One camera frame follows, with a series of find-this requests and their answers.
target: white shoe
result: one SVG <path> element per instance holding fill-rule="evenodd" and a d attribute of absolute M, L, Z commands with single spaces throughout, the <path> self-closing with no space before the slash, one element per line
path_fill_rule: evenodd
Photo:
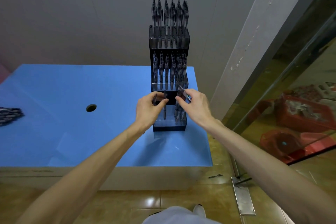
<path fill-rule="evenodd" d="M 205 210 L 201 204 L 195 205 L 192 212 L 197 214 L 199 217 L 205 218 Z"/>

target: person's left hand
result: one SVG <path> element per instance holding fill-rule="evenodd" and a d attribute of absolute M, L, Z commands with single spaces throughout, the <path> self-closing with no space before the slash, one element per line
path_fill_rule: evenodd
<path fill-rule="evenodd" d="M 155 94 L 157 94 L 157 100 L 161 100 L 157 106 L 154 106 L 152 103 Z M 141 124 L 145 130 L 149 129 L 150 126 L 154 124 L 159 113 L 167 102 L 168 99 L 164 98 L 164 94 L 162 92 L 154 91 L 151 94 L 142 97 L 136 105 L 135 121 Z"/>

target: person's right hand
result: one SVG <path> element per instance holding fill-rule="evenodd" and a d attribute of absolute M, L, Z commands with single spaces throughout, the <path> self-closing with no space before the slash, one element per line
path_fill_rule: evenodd
<path fill-rule="evenodd" d="M 209 108 L 209 102 L 205 94 L 194 90 L 185 89 L 186 93 L 191 96 L 191 103 L 187 104 L 182 98 L 175 97 L 180 106 L 187 112 L 189 117 L 201 127 L 214 120 Z"/>

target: white pants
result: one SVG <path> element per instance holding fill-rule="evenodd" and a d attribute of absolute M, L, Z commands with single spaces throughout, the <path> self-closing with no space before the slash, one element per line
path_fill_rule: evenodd
<path fill-rule="evenodd" d="M 169 207 L 162 212 L 150 215 L 142 224 L 220 224 L 219 222 L 202 218 L 188 209 L 180 206 Z"/>

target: forearm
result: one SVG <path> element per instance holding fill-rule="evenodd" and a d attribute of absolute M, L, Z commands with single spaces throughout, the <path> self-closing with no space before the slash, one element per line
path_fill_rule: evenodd
<path fill-rule="evenodd" d="M 45 191 L 17 223 L 72 223 L 143 132 L 133 123 Z"/>
<path fill-rule="evenodd" d="M 319 187 L 259 147 L 212 120 L 206 131 L 220 141 L 295 223 L 333 223 L 336 206 Z"/>

